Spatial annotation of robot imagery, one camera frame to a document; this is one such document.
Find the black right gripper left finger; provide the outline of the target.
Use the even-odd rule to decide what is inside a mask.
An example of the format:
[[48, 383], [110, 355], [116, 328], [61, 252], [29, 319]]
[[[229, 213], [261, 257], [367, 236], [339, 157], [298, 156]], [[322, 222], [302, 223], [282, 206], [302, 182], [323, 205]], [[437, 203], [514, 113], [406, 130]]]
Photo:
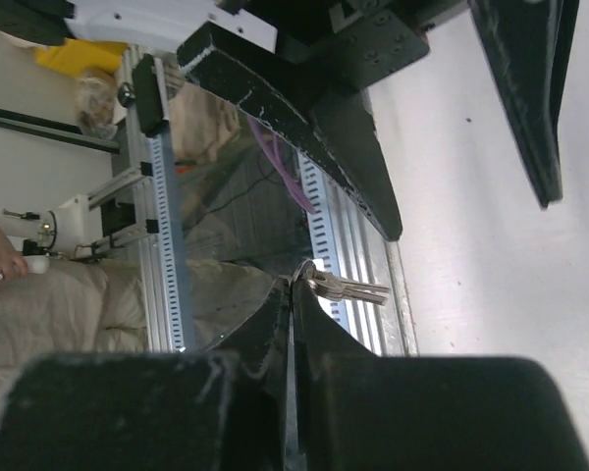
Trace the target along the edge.
[[281, 470], [289, 288], [194, 353], [53, 354], [0, 407], [0, 470]]

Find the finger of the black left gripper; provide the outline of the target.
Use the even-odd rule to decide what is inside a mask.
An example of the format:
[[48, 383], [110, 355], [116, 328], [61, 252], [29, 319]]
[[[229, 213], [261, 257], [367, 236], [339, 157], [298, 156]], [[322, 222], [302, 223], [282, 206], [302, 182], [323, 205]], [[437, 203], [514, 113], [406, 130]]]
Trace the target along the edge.
[[579, 2], [468, 6], [527, 178], [546, 208], [562, 199], [558, 122]]

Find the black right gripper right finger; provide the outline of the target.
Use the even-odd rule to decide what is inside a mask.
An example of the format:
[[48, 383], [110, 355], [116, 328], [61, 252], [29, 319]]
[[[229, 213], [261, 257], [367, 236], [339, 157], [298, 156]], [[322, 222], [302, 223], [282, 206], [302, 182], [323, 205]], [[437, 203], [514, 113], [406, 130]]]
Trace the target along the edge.
[[299, 446], [312, 470], [587, 470], [537, 362], [379, 356], [291, 288]]

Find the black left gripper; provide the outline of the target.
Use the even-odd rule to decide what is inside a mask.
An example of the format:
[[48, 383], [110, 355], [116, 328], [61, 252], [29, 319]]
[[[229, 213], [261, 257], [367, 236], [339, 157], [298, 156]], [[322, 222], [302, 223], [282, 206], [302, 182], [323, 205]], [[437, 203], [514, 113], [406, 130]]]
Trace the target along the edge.
[[227, 101], [312, 161], [387, 241], [402, 219], [363, 90], [423, 59], [427, 33], [465, 1], [217, 1], [276, 31], [274, 54], [212, 23], [177, 50], [185, 79]]

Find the silver key pair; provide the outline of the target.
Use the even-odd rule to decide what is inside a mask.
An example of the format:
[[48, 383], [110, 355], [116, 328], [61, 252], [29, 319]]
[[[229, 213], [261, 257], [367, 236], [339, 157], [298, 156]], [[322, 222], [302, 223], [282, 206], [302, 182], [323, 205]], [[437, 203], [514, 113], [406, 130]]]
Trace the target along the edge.
[[320, 270], [312, 260], [305, 260], [296, 268], [292, 281], [303, 281], [314, 294], [334, 302], [351, 300], [383, 306], [390, 295], [387, 287], [339, 277]]

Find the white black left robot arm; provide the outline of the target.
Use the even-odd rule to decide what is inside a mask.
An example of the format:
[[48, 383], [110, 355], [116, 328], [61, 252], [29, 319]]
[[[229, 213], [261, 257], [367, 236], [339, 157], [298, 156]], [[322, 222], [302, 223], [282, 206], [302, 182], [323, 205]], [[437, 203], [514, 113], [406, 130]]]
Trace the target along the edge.
[[186, 81], [274, 131], [396, 241], [400, 210], [361, 94], [424, 58], [428, 32], [463, 11], [547, 207], [562, 198], [558, 121], [575, 1], [0, 1], [0, 31], [174, 54]]

